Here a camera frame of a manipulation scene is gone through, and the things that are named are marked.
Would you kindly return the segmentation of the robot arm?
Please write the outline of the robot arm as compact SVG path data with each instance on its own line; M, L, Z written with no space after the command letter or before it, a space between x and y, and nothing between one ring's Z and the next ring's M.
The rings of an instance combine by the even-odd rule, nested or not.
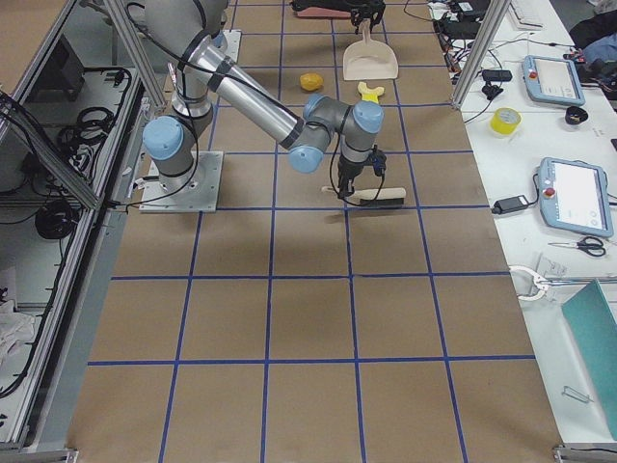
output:
M225 1L146 1L146 36L176 60L177 69L196 80L182 84L178 110L188 112L209 91L230 103L284 149L298 172L312 173L338 135L342 146L335 191L350 197L354 180L366 167L377 177L386 173L385 155L375 139L384 120L383 108L371 101L353 105L325 95L312 95L301 116L283 106L239 67L216 40L227 18Z

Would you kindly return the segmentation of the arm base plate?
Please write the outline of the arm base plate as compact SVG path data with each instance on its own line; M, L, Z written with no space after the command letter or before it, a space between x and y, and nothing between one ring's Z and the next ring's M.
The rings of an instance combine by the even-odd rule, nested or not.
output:
M197 170L171 178L160 176L153 161L148 175L154 177L144 184L139 209L144 213L213 213L217 210L221 173L224 163L222 151L200 150Z

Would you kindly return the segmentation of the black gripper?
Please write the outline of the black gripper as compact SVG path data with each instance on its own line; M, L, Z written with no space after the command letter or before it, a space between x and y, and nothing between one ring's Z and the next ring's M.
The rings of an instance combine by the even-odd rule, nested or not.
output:
M369 20L371 24L379 24L382 21L386 9L385 3L360 3L352 6L350 15L353 24L361 24Z
M354 179L361 173L361 164L338 161L337 162L337 183L338 188L353 188Z

